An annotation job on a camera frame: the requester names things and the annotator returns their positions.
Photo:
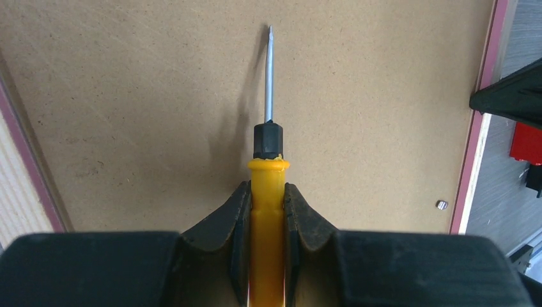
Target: yellow screwdriver handle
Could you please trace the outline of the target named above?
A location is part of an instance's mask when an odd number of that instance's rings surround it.
[[[284,304],[284,184],[288,161],[253,159],[251,210],[251,307]]]

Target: pink strip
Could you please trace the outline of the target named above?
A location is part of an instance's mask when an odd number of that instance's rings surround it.
[[[490,39],[484,59],[484,67],[482,69],[482,76],[479,86],[480,89],[491,85],[493,69],[495,68],[497,56],[499,54],[500,36],[507,8],[508,0],[496,1],[495,13],[493,14],[493,22],[490,30]],[[481,126],[482,114],[475,111],[472,117],[472,123],[470,125],[470,135],[468,136],[467,152],[465,153],[465,162],[463,164],[463,171],[461,172],[457,202],[450,229],[451,234],[459,233],[461,219],[463,217],[463,211],[465,210],[465,201],[467,199],[467,190],[470,183],[470,174],[472,173],[472,167],[474,165],[476,147],[478,145],[478,137],[480,136]]]
[[[4,121],[10,130],[13,142],[19,151],[19,155],[26,167],[26,170],[28,171],[30,180],[38,193],[38,197],[40,198],[40,202],[43,206],[45,214],[47,215],[47,218],[49,218],[52,229],[55,232],[65,232],[64,225],[60,220],[55,204],[49,193],[47,185],[45,184],[45,180],[42,177],[42,172],[19,123],[19,118],[17,117],[10,99],[8,98],[7,89],[1,81],[2,80],[0,79],[0,112],[2,112]]]

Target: cardboard surface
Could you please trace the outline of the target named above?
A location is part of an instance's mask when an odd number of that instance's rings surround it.
[[[446,232],[492,4],[2,0],[0,48],[76,230],[183,231],[249,178],[271,23],[288,181],[341,228]]]

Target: small metal screw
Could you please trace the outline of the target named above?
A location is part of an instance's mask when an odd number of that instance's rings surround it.
[[[448,207],[448,202],[447,201],[444,201],[444,200],[439,200],[437,202],[437,208],[440,209],[440,210],[446,210],[446,208]]]

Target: white ribbed surface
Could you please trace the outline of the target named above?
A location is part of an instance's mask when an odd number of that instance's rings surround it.
[[[8,126],[0,119],[0,243],[7,247],[19,235],[52,232],[52,226]]]

